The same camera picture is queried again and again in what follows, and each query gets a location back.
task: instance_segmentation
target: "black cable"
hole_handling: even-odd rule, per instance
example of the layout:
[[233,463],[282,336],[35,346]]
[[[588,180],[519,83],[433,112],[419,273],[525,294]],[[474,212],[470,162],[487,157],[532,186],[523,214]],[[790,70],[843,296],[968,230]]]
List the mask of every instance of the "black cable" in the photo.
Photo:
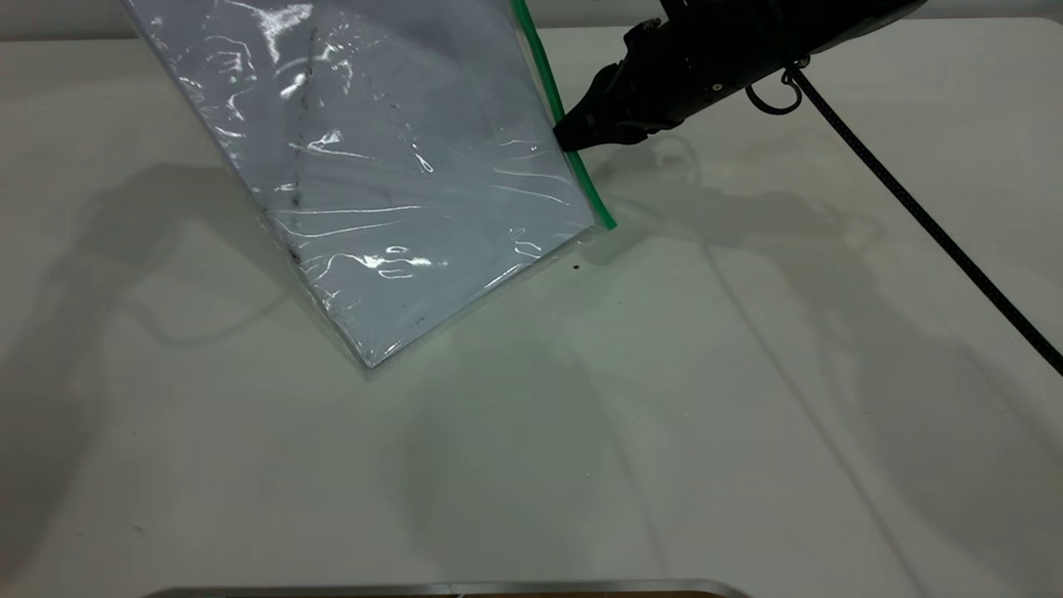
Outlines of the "black cable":
[[795,64],[787,67],[783,82],[787,82],[787,79],[795,83],[808,96],[812,104],[823,114],[823,117],[827,119],[827,122],[834,127],[834,131],[841,135],[842,139],[848,143],[853,151],[856,152],[857,156],[878,176],[878,180],[885,185],[885,188],[890,189],[890,192],[897,198],[897,201],[905,206],[905,209],[908,209],[908,212],[915,218],[919,225],[945,250],[945,253],[960,266],[963,273],[967,274],[967,277],[985,294],[990,303],[1003,314],[1003,318],[1008,319],[1008,322],[1015,327],[1015,330],[1023,336],[1023,339],[1026,339],[1030,346],[1048,362],[1048,365],[1052,366],[1060,376],[1063,376],[1063,355],[1060,355],[1059,351],[1041,335],[1041,331],[1018,311],[1018,308],[993,284],[993,280],[985,275],[985,272],[960,249],[960,245],[952,240],[952,237],[948,236],[945,228],[941,227],[933,217],[919,205],[919,202],[915,201],[912,193],[908,192],[908,189],[875,157],[875,154],[867,149],[867,146],[863,144],[856,133],[845,124],[842,118],[838,116],[838,113],[830,107],[827,101],[823,99],[823,96],[812,86],[812,83],[805,76],[805,73],[800,71],[799,65]]

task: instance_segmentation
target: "metal edge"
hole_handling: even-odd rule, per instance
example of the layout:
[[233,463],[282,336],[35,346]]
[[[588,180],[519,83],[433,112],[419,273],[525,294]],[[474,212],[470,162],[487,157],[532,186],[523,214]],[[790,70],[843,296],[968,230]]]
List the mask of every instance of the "metal edge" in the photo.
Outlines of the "metal edge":
[[712,580],[645,580],[586,582],[488,582],[425,585],[362,585],[350,587],[175,587],[145,598],[336,598],[340,596],[440,596],[477,594],[556,594],[602,592],[701,592],[722,598],[752,598],[741,590]]

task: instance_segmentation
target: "green zipper seal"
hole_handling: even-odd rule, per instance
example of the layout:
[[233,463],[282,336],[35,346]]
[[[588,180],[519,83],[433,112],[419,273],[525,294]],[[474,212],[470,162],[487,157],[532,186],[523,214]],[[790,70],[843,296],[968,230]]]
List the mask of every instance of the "green zipper seal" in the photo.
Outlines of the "green zipper seal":
[[[542,88],[546,92],[546,101],[550,103],[550,112],[554,115],[554,121],[559,121],[564,118],[564,104],[561,103],[561,95],[557,92],[557,82],[554,81],[554,71],[550,68],[550,59],[546,58],[546,50],[542,47],[542,39],[539,39],[539,32],[535,30],[535,21],[532,19],[532,13],[528,12],[528,5],[525,0],[510,0],[510,3],[513,6],[513,13],[517,15],[517,22],[520,23],[521,30],[524,31],[524,37],[527,38],[528,47],[532,49],[532,57],[535,59],[535,66],[539,70],[539,79],[542,81]],[[609,208],[605,206],[605,202],[602,201],[602,195],[598,194],[597,189],[594,188],[594,182],[591,181],[591,175],[587,172],[587,166],[584,165],[584,159],[579,157],[579,153],[570,151],[564,155],[569,158],[569,165],[572,166],[572,171],[576,174],[579,186],[583,187],[584,192],[590,198],[591,206],[597,212],[602,224],[607,230],[615,228],[617,220],[609,212]]]

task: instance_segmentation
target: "ziplock bag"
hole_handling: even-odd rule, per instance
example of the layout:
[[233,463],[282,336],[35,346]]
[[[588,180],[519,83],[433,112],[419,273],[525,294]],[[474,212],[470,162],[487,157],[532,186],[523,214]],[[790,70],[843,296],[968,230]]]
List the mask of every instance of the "ziplock bag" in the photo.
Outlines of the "ziplock bag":
[[554,139],[523,2],[124,3],[369,368],[613,225]]

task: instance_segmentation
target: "table surface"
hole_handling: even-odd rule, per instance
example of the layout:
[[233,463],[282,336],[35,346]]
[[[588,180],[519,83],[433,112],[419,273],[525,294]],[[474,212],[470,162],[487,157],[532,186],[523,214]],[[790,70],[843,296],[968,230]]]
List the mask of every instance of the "table surface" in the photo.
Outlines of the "table surface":
[[[622,33],[543,32],[569,105]],[[1060,55],[902,22],[807,72],[1063,345]],[[1063,382],[810,106],[585,152],[620,227],[367,378],[138,41],[0,80],[3,598],[1063,591]]]

